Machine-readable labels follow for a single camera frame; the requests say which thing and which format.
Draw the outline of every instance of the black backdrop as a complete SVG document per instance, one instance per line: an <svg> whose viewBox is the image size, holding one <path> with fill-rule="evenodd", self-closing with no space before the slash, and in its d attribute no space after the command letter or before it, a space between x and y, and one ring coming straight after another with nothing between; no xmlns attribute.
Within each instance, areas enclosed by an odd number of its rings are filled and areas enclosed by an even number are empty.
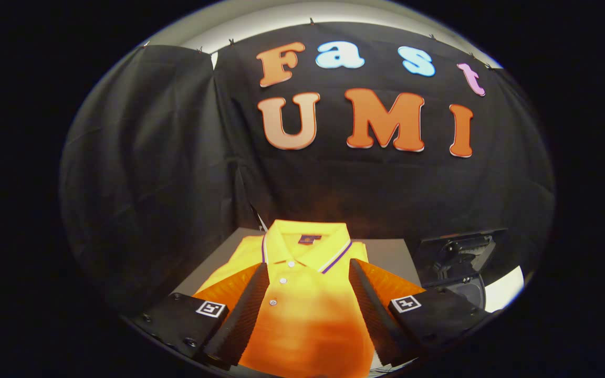
<svg viewBox="0 0 605 378"><path fill-rule="evenodd" d="M605 66L588 55L593 46L605 58L605 8L416 6L519 79L545 120L560 194L552 240L526 291L417 376L605 375ZM151 9L0 7L0 376L195 374L103 304L70 253L58 206L60 153L79 105L137 43L193 8Z"/></svg>
<svg viewBox="0 0 605 378"><path fill-rule="evenodd" d="M324 69L314 46L348 40L360 69ZM293 77L261 88L259 52L303 43ZM399 46L425 50L435 75L412 75ZM473 93L456 66L478 72ZM400 93L425 99L425 149L353 149L344 92L368 88L390 108ZM316 92L310 146L277 149L257 104ZM487 284L516 266L533 271L547 241L555 183L536 114L504 69L400 29L348 22L269 31L209 55L189 48L135 48L87 96L67 136L60 203L70 244L86 274L118 311L160 301L236 227L255 228L251 208L274 220L344 222L352 237L426 237L507 227L485 269ZM473 112L473 156L454 157L451 104ZM300 110L281 110L299 130Z"/></svg>

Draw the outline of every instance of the yellow polo shirt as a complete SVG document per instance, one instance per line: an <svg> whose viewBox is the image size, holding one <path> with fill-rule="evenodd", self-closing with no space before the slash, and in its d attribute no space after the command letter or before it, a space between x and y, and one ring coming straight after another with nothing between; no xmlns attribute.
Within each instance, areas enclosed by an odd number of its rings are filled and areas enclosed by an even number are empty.
<svg viewBox="0 0 605 378"><path fill-rule="evenodd" d="M266 235L245 237L194 297L234 308L247 280L238 273L266 263L269 287L239 363L286 378L364 378L374 347L349 282L351 258L368 262L345 223L276 220Z"/></svg>

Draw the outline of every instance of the white wall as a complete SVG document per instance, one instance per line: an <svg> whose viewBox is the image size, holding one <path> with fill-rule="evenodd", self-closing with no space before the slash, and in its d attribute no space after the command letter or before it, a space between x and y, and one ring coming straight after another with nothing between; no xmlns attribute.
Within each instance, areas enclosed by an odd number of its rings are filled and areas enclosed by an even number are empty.
<svg viewBox="0 0 605 378"><path fill-rule="evenodd" d="M444 25L413 10L385 0L226 0L184 17L154 34L150 45L202 48L213 53L229 44L273 29L314 22L365 22L404 29L435 39L492 67L499 63Z"/></svg>

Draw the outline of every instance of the black bracket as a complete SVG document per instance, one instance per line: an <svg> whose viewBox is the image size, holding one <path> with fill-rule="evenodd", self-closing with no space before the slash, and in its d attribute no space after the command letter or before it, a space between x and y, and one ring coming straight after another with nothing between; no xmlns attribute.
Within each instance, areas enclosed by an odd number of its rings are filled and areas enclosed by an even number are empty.
<svg viewBox="0 0 605 378"><path fill-rule="evenodd" d="M175 292L130 320L170 349L198 360L230 310L225 304Z"/></svg>
<svg viewBox="0 0 605 378"><path fill-rule="evenodd" d="M393 299L389 311L411 340L430 353L453 347L498 315L442 288Z"/></svg>

